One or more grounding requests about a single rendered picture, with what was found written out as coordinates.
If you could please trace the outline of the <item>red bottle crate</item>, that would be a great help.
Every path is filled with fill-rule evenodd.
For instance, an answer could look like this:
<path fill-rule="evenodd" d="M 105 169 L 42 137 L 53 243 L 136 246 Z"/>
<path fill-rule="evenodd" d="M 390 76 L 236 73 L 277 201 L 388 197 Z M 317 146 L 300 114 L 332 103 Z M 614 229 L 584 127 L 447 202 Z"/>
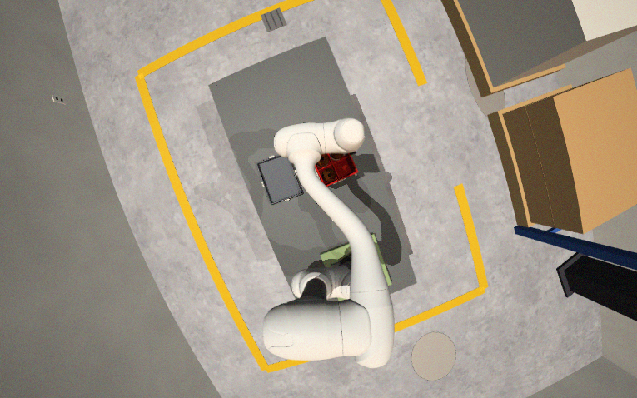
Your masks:
<path fill-rule="evenodd" d="M 329 157 L 329 162 L 325 167 L 319 167 L 317 165 L 315 165 L 316 171 L 321 179 L 321 181 L 326 185 L 326 186 L 330 186 L 331 184 L 338 182 L 346 177 L 349 177 L 351 175 L 353 175 L 356 172 L 356 165 L 353 162 L 353 159 L 351 157 L 351 155 L 348 153 L 347 156 L 343 156 L 340 161 L 334 161 L 330 158 L 330 153 L 327 154 Z M 332 165 L 331 165 L 332 164 Z M 334 164 L 334 165 L 333 165 Z M 329 166 L 328 166 L 329 165 Z M 323 169 L 322 169 L 323 168 Z M 331 168 L 335 171 L 336 173 L 336 178 L 334 181 L 332 182 L 325 182 L 322 177 L 321 174 L 322 172 L 327 169 L 327 168 Z M 334 169 L 335 168 L 335 169 Z M 319 171 L 320 169 L 320 171 Z M 337 174 L 338 173 L 338 174 Z M 348 175 L 348 176 L 347 176 Z M 338 180 L 338 181 L 337 181 Z"/>

